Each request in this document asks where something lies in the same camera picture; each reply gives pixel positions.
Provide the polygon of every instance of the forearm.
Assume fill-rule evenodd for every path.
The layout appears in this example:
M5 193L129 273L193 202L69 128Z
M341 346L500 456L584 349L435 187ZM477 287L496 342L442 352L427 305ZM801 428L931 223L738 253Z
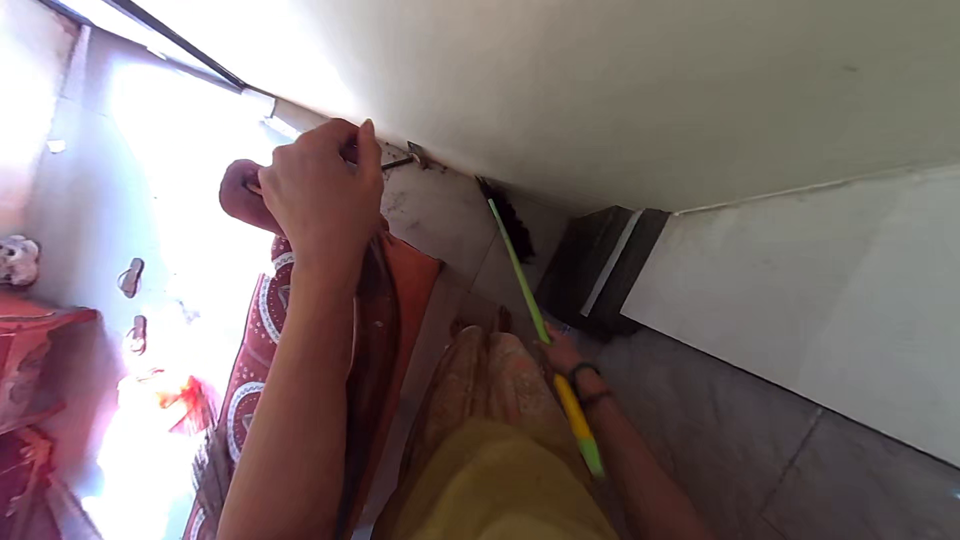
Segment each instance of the forearm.
M332 536L341 486L355 280L294 268L274 361L219 538Z
M609 391L590 370L577 374L581 395ZM712 538L693 504L659 466L639 432L613 397L602 398L585 411L607 476L620 495L631 532L651 540Z

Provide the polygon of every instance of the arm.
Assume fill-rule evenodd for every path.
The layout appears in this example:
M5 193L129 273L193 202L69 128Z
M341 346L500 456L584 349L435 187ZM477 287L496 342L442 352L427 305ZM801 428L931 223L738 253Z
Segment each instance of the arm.
M354 152L354 141L356 168L341 157ZM277 148L259 176L297 262L218 538L332 537L344 473L353 292L383 191L373 125L358 130L331 120Z
M548 327L552 345L540 344L550 364L566 375L583 358L572 340ZM577 371L576 385L583 399L610 391L594 371ZM599 399L584 411L600 447L607 476L623 501L627 525L635 538L651 540L709 540L707 530L690 499L660 468L640 433L613 396Z

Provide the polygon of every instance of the broom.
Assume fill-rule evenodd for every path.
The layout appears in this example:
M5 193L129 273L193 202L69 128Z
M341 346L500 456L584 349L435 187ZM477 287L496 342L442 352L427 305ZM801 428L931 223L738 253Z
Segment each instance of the broom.
M534 326L537 328L537 336L540 341L549 345L550 336L546 333L546 326L543 324L543 316L540 314L540 308L534 295L530 291L530 285L523 275L523 269L520 263L534 254L533 243L530 241L530 232L516 215L513 205L507 200L503 192L487 183L483 177L476 177L480 185L480 191L487 199L490 210L493 212L493 219L496 220L496 227L503 236L503 242L507 244L507 253L510 254L510 261L514 264L514 273L516 280L520 282L520 290L523 292L523 299L527 302L527 309L530 310L530 316L534 319ZM511 238L517 240L516 247ZM560 374L554 374L553 385L557 389L557 395L560 396L560 403L564 406L566 420L570 424L570 430L573 436L577 438L577 445L580 447L580 454L584 457L587 468L596 479L604 476L603 464L600 461L600 451L597 448L593 433L587 425L587 418L584 411L580 408L580 403L573 394L569 382Z

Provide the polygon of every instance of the slipper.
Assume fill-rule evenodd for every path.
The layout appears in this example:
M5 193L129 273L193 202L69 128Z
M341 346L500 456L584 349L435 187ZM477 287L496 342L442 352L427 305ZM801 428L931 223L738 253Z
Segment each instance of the slipper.
M133 317L133 328L127 332L124 345L128 351L137 356L147 350L147 317L143 315Z
M136 296L136 290L140 286L140 274L143 273L143 259L134 257L130 261L130 268L117 276L117 286L123 291L124 296L133 298Z

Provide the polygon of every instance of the white wall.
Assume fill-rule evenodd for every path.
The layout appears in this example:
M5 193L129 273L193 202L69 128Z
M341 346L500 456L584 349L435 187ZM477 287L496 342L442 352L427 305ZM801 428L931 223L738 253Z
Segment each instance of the white wall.
M960 464L960 166L673 216L622 312Z
M955 0L138 4L255 86L572 206L960 158Z
M19 233L79 29L36 0L0 0L0 236Z

